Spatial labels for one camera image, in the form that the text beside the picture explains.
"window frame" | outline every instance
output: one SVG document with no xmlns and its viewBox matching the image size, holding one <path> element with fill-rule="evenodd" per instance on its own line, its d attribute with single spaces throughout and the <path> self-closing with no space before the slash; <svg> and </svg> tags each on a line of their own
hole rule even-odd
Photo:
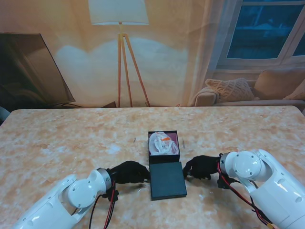
<svg viewBox="0 0 305 229">
<path fill-rule="evenodd" d="M 304 5 L 299 17 L 297 18 L 286 42 L 284 43 L 277 58 L 272 59 L 241 59 L 241 58 L 227 58 L 233 34 L 236 28 L 237 20 L 242 6 L 268 6 L 268 5 Z M 217 65 L 227 66 L 276 66 L 281 64 L 295 64 L 305 62 L 304 56 L 293 56 L 296 47 L 298 46 L 303 32 L 305 31 L 305 0 L 303 1 L 259 1 L 259 2 L 244 2 L 237 0 L 233 12 L 232 20 L 230 22 L 229 30 L 225 38 L 223 49 L 221 51 Z"/>
</svg>

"tv screen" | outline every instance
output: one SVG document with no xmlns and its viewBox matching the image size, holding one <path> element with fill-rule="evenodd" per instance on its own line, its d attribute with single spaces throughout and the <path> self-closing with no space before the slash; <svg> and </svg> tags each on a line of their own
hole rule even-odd
<svg viewBox="0 0 305 229">
<path fill-rule="evenodd" d="M 40 34 L 0 33 L 0 106 L 13 111 L 74 101 Z"/>
</svg>

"knit pillow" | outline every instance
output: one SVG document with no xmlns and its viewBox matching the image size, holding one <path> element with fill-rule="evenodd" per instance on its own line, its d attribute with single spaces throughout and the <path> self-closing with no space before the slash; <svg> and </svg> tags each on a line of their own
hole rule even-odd
<svg viewBox="0 0 305 229">
<path fill-rule="evenodd" d="M 219 102 L 254 100 L 251 88 L 244 78 L 228 81 L 207 79 L 205 84 L 219 93 Z"/>
<path fill-rule="evenodd" d="M 284 99 L 301 99 L 305 100 L 305 80 L 292 92 L 290 95 L 286 96 Z"/>
</svg>

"beige table surface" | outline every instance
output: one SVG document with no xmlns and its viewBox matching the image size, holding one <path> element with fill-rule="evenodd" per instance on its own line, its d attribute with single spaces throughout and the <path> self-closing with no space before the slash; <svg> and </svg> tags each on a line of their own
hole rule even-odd
<svg viewBox="0 0 305 229">
<path fill-rule="evenodd" d="M 0 127 L 0 228 L 10 228 L 66 175 L 126 160 L 148 167 L 148 131 L 177 130 L 185 163 L 197 155 L 262 148 L 305 185 L 305 117 L 292 106 L 54 109 L 14 111 Z M 265 228 L 212 180 L 186 180 L 185 198 L 150 200 L 150 185 L 118 185 L 108 228 Z M 244 195 L 239 184 L 234 187 Z M 92 228 L 104 225 L 100 199 Z M 75 227 L 88 228 L 90 214 Z"/>
</svg>

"lamp shade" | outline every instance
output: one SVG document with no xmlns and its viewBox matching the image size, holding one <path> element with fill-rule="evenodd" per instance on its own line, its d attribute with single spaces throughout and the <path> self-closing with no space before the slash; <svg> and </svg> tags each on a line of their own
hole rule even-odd
<svg viewBox="0 0 305 229">
<path fill-rule="evenodd" d="M 93 25 L 148 24 L 144 0 L 89 0 L 89 10 Z"/>
</svg>

